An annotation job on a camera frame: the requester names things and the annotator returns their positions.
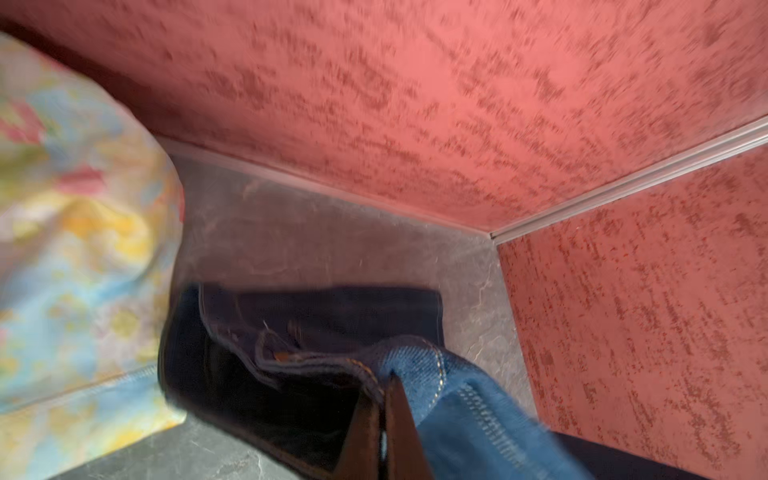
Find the right aluminium corner post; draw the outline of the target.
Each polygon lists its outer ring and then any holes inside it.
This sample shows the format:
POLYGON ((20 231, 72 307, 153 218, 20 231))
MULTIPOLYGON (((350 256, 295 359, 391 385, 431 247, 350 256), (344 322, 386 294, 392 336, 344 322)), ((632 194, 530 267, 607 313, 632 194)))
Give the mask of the right aluminium corner post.
POLYGON ((490 234, 496 245, 626 198, 767 144, 765 116, 490 234))

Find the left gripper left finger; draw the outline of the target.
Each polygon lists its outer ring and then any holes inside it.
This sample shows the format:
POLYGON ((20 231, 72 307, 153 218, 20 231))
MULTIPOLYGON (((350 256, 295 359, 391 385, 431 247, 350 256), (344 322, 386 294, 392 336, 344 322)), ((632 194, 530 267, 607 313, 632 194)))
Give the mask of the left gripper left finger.
POLYGON ((334 479, 373 480, 380 470, 380 408, 360 394, 333 471, 334 479))

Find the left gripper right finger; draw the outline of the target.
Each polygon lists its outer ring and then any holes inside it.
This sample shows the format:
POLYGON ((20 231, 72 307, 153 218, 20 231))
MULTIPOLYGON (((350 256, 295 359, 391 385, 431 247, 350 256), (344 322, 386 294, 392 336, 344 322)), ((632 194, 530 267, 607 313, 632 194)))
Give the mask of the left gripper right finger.
POLYGON ((385 396, 386 478, 432 480, 401 380, 391 375, 385 396))

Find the pastel floral skirt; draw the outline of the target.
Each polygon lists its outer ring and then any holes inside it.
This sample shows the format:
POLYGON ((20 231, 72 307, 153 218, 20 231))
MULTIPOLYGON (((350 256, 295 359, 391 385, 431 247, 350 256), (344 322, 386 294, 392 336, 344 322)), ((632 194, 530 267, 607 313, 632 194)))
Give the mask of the pastel floral skirt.
POLYGON ((1 475, 47 479, 185 421, 157 358, 177 171, 101 86, 1 38, 1 475))

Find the blue denim skirt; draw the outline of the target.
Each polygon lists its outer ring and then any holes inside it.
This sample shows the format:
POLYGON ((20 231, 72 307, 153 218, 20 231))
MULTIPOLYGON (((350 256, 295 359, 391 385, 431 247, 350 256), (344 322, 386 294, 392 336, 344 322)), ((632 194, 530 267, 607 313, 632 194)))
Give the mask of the blue denim skirt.
POLYGON ((310 479, 334 479, 360 394, 402 382, 433 479, 684 479, 687 472, 554 433, 444 344, 431 289, 187 286, 158 355, 167 399, 310 479))

